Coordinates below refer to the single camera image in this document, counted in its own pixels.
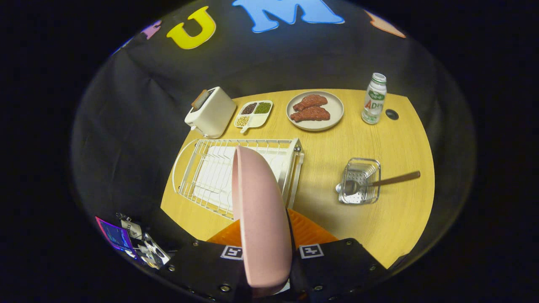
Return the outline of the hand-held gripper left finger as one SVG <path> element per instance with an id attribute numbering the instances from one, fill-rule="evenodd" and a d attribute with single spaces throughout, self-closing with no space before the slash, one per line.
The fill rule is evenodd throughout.
<path id="1" fill-rule="evenodd" d="M 252 302 L 244 263 L 222 257 L 224 245 L 196 239 L 171 218 L 159 219 L 159 236 L 176 252 L 159 270 L 162 284 L 204 303 Z"/>

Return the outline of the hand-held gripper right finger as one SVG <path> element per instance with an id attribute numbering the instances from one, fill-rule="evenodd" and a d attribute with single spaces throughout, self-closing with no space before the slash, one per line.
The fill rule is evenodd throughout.
<path id="1" fill-rule="evenodd" d="M 348 303 L 389 276 L 354 238 L 337 239 L 306 216 L 288 210 L 295 253 L 289 278 L 295 303 Z"/>

